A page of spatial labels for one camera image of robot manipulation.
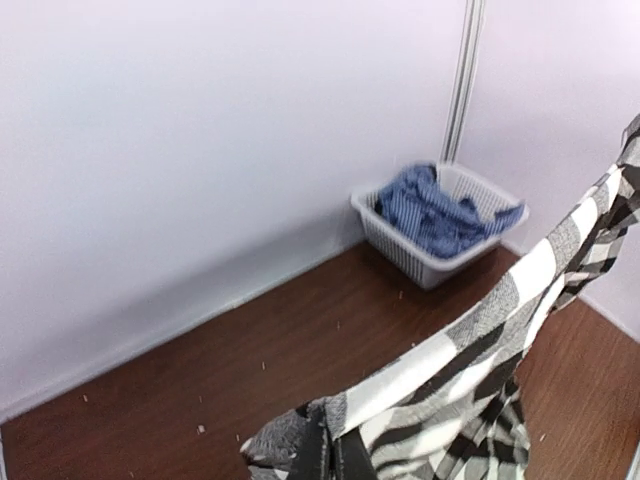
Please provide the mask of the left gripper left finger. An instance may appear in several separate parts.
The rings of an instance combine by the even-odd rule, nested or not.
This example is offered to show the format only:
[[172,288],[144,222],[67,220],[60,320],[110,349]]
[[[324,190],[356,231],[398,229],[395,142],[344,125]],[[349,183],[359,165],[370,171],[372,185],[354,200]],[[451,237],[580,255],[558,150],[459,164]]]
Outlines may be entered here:
[[306,405],[307,417],[288,479],[327,480],[332,472],[332,441],[323,402]]

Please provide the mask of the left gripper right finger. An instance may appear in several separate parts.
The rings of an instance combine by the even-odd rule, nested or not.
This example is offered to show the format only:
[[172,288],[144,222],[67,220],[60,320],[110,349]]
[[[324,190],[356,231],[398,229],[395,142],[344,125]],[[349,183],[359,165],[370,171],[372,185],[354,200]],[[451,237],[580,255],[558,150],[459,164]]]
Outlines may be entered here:
[[377,480],[375,468],[357,429],[333,444],[335,478],[338,480]]

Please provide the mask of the white plastic laundry basket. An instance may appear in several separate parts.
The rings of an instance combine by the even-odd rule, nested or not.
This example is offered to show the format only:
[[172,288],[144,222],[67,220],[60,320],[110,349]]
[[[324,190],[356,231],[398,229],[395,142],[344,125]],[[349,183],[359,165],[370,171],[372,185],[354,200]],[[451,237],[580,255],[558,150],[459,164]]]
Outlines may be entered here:
[[[442,191],[454,200],[473,200],[483,221],[490,220],[497,211],[524,204],[503,188],[459,164],[437,163],[435,170]],[[493,250],[501,240],[502,235],[497,234],[451,259],[439,259],[419,248],[375,212],[378,191],[377,187],[366,188],[353,192],[350,197],[351,206],[360,217],[364,236],[375,249],[424,290],[432,290],[464,270]]]

